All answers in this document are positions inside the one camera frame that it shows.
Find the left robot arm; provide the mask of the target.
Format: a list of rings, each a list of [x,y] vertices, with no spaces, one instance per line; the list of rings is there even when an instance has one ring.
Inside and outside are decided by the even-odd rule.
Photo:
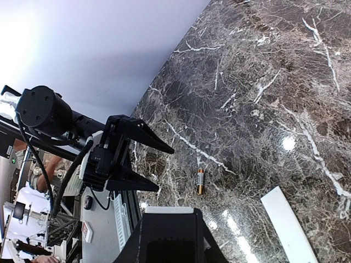
[[[31,135],[49,145],[71,146],[79,151],[90,145],[81,160],[81,177],[85,186],[99,192],[159,190],[127,164],[131,141],[174,153],[143,120],[114,115],[102,124],[73,111],[60,94],[44,85],[23,93],[4,86],[1,116],[22,123]]]

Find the white remote battery cover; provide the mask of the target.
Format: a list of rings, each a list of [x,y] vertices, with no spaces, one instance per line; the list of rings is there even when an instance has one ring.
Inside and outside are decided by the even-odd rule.
[[[261,198],[289,262],[317,263],[313,249],[280,187]]]

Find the white remote control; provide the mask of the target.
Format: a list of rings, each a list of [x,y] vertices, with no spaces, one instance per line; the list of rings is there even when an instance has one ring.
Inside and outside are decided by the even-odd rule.
[[[201,210],[146,208],[114,262],[227,262]]]

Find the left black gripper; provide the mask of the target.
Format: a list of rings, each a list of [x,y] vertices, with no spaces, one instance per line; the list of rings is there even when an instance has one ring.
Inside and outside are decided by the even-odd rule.
[[[125,166],[130,140],[156,150],[174,154],[174,149],[162,141],[141,119],[125,115],[110,116],[103,130],[104,142],[112,153],[109,178],[105,189],[109,191],[157,192],[159,186]]]

